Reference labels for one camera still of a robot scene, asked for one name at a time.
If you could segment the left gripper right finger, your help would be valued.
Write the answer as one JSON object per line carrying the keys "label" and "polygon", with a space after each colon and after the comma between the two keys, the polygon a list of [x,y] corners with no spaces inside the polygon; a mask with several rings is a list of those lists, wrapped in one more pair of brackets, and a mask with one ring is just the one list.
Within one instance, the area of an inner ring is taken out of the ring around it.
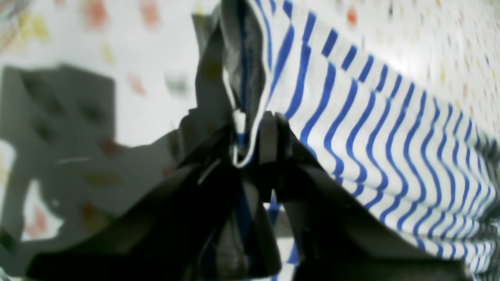
{"label": "left gripper right finger", "polygon": [[464,263],[405,242],[319,165],[282,114],[266,112],[257,135],[261,199],[284,205],[298,249],[295,281],[470,281]]}

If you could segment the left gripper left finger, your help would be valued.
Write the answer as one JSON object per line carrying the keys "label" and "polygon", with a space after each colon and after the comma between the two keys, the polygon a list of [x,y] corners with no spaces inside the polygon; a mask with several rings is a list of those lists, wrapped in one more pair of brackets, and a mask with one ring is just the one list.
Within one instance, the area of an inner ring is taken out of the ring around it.
{"label": "left gripper left finger", "polygon": [[245,136],[235,113],[199,140],[175,172],[110,226],[37,254],[36,281],[246,281],[282,270],[273,227],[233,159]]}

